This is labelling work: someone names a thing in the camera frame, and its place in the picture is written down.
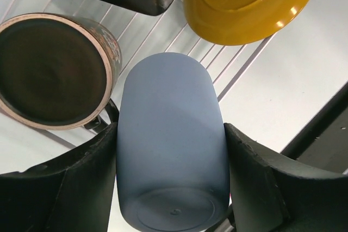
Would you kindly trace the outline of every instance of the white surface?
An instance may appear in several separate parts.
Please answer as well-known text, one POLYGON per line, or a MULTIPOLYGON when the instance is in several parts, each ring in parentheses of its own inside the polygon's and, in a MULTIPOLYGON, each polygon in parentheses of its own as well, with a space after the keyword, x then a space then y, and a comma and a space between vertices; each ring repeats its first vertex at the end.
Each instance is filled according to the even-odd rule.
MULTIPOLYGON (((262 144, 281 151, 301 128, 348 80, 348 6, 346 0, 311 0, 302 13, 282 29, 221 102, 226 122, 262 144)), ((119 105, 123 83, 140 59, 167 49, 186 21, 180 0, 175 0, 144 45, 139 45, 160 17, 148 17, 97 0, 0 0, 0 22, 26 12, 47 11, 102 21, 119 37, 123 64, 133 57, 113 94, 119 105)), ((207 67, 214 80, 240 47, 221 49, 199 40, 185 27, 169 48, 190 54, 207 67)), ((247 45, 235 63, 215 83, 219 94, 260 42, 247 45)), ((92 137, 82 129, 56 132, 74 145, 92 137)), ((0 115, 0 173, 23 171, 69 150, 42 133, 0 115)), ((122 219, 114 198, 109 231, 135 231, 122 219)))

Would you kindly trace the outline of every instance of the white wire rack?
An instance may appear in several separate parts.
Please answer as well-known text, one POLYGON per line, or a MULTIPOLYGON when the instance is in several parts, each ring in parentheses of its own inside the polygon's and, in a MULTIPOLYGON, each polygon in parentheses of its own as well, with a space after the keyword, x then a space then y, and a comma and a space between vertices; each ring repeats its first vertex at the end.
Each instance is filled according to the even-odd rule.
MULTIPOLYGON (((182 0, 175 0, 169 10, 158 17, 134 13, 98 0, 2 0, 0 23, 27 12, 87 17, 100 22, 116 36, 123 54, 123 68, 112 95, 117 106, 120 106, 125 78, 131 68, 141 59, 159 52, 180 52, 198 60, 210 73, 221 102, 274 37, 271 35, 243 46, 209 43, 188 26, 182 0)), ((74 147, 65 141, 62 132, 39 132, 68 148, 74 147)), ((83 132, 86 139, 93 136, 82 128, 72 132, 83 132)))

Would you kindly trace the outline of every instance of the dish rack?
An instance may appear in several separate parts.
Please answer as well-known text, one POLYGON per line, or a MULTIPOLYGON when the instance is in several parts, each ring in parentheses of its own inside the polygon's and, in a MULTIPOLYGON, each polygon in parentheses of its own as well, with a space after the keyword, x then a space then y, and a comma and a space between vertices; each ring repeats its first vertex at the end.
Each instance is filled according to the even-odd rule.
MULTIPOLYGON (((52 12, 87 17, 100 22, 115 35, 123 56, 122 72, 112 95, 118 107, 129 71, 141 59, 159 52, 183 53, 199 61, 210 73, 218 100, 221 102, 230 95, 230 90, 275 36, 271 35, 262 41, 242 46, 220 46, 209 43, 198 37, 188 26, 182 9, 182 0, 175 0, 169 10, 158 17, 142 15, 98 0, 0 1, 0 23, 28 12, 52 12)), ((105 113, 102 113, 102 117, 108 119, 105 113)), ((52 158, 94 136, 93 132, 83 128, 62 132, 34 130, 20 126, 4 115, 1 115, 0 119, 12 128, 19 128, 24 137, 35 136, 35 133, 43 136, 41 141, 51 146, 44 150, 50 151, 52 158)), ((28 142, 34 143, 35 139, 28 138, 28 142)), ((117 200, 113 201, 110 222, 109 231, 116 231, 115 228, 120 225, 124 228, 119 228, 117 231, 135 231, 123 221, 117 200)))

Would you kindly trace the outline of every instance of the mug handle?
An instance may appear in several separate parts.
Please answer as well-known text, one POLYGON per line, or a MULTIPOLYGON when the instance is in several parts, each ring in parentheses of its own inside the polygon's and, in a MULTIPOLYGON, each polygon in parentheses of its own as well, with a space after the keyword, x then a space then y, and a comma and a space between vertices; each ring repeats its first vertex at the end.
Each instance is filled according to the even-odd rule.
MULTIPOLYGON (((107 106, 105 106, 105 111, 110 118, 111 123, 119 121, 120 112, 113 100, 109 100, 107 106)), ((83 127, 87 130, 93 130, 97 134, 102 132, 108 124, 98 115, 91 122, 85 124, 83 127)))

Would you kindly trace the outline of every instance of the yellow plate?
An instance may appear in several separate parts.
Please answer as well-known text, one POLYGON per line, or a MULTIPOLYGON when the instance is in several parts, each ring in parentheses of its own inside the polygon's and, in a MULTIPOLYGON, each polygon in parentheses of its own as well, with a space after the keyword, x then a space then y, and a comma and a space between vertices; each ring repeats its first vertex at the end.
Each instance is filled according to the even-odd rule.
POLYGON ((184 0, 184 11, 197 35, 219 45, 242 45, 272 35, 309 0, 184 0))

